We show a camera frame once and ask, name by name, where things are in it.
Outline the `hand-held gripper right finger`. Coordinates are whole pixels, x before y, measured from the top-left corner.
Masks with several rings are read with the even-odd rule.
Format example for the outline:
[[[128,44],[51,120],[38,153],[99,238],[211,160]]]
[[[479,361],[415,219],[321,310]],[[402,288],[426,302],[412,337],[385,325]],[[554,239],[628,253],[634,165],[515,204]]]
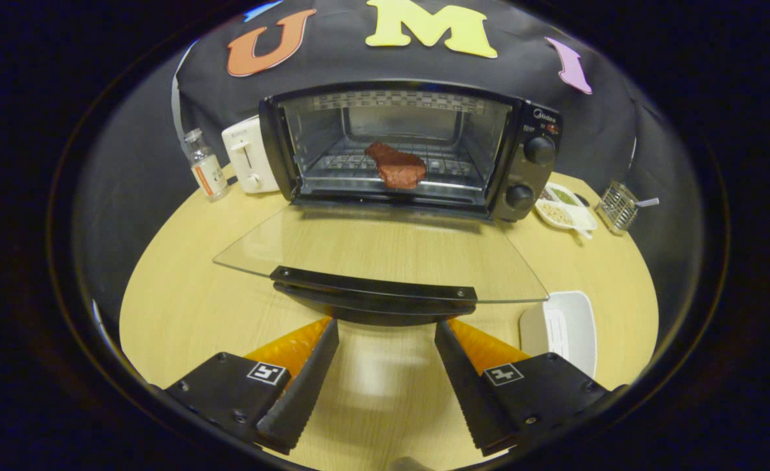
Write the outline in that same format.
[[[577,436],[626,390],[603,387],[557,353],[526,355],[459,320],[438,322],[434,342],[474,446],[485,456]]]

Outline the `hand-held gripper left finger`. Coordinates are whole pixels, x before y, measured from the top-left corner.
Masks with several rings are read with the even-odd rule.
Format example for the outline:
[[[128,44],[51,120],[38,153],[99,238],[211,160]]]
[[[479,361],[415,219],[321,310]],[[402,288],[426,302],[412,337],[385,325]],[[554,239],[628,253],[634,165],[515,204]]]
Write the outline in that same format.
[[[339,343],[337,321],[322,318],[245,356],[216,353],[166,393],[245,444],[289,454],[309,422]]]

